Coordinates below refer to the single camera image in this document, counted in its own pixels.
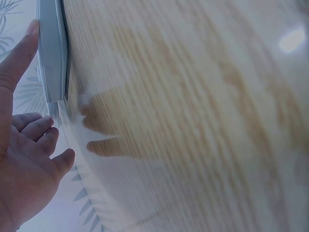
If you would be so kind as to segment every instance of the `glossy surface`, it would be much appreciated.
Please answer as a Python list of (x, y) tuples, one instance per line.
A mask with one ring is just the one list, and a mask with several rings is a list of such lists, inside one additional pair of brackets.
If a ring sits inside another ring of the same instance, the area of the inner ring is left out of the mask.
[(308, 231), (306, 1), (64, 6), (62, 122), (104, 226)]

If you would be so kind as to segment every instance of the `wooden panel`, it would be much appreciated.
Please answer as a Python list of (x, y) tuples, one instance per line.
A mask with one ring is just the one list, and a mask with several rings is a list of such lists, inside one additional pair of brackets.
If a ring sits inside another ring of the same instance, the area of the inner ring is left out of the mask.
[(305, 1), (65, 0), (62, 121), (111, 231), (308, 231)]

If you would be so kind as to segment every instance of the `finger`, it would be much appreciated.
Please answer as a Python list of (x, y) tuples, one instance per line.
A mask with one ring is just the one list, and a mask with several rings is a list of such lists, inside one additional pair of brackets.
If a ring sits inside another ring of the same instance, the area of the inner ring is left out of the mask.
[(28, 113), (28, 114), (22, 114), (22, 115), (13, 115), (12, 125), (16, 129), (18, 129), (18, 131), (21, 131), (30, 122), (36, 121), (40, 118), (42, 118), (42, 115), (39, 114), (39, 113)]
[(57, 167), (57, 174), (62, 179), (66, 173), (73, 167), (75, 159), (75, 152), (72, 149), (68, 149), (60, 156), (56, 156), (52, 159)]
[(42, 148), (42, 150), (48, 155), (51, 156), (55, 149), (56, 144), (59, 137), (59, 131), (57, 128), (52, 127), (46, 135), (42, 136), (38, 141), (37, 144)]
[(33, 21), (27, 35), (0, 64), (0, 152), (9, 146), (12, 124), (13, 92), (18, 81), (29, 67), (38, 47), (39, 22)]
[(51, 129), (53, 124), (54, 121), (52, 118), (46, 116), (34, 122), (30, 122), (24, 129), (21, 130), (21, 133), (36, 142)]

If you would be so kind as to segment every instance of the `hand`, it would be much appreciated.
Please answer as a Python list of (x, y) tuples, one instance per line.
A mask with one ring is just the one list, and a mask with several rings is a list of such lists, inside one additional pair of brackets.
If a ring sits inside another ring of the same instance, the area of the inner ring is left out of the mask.
[(0, 64), (0, 231), (16, 231), (53, 198), (62, 177), (72, 168), (74, 151), (50, 159), (58, 130), (38, 113), (12, 117), (13, 92), (38, 46), (39, 22)]

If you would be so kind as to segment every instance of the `palm leaf pattern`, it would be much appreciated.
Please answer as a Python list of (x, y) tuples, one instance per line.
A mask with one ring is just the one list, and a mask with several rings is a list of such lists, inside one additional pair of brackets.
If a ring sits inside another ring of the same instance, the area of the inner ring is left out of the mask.
[[(86, 173), (80, 173), (78, 170), (81, 170), (83, 168), (82, 165), (75, 165), (71, 169), (71, 172), (75, 173), (75, 176), (71, 179), (72, 181), (81, 181), (82, 179), (85, 179), (88, 177), (88, 174)], [(100, 232), (108, 232), (111, 231), (108, 229), (105, 225), (103, 225), (102, 221), (109, 221), (112, 222), (112, 219), (109, 218), (109, 214), (111, 213), (108, 210), (102, 210), (101, 208), (106, 206), (106, 202), (96, 200), (96, 199), (90, 199), (90, 195), (94, 195), (96, 193), (100, 193), (100, 189), (97, 188), (83, 188), (74, 198), (74, 202), (76, 201), (85, 201), (83, 207), (81, 208), (81, 211), (79, 213), (79, 216), (85, 215), (87, 211), (89, 211), (86, 215), (84, 226), (90, 225), (89, 232), (95, 231), (95, 229), (98, 229)]]
[(14, 107), (16, 109), (25, 107), (25, 113), (38, 112), (47, 115), (47, 106), (44, 98), (42, 83), (36, 76), (25, 78), (27, 83), (21, 85), (14, 94)]
[(22, 0), (1, 0), (0, 2), (0, 57), (9, 52), (10, 45), (14, 45), (12, 37), (5, 36), (7, 15), (20, 14), (22, 12), (12, 12), (12, 10), (19, 5)]

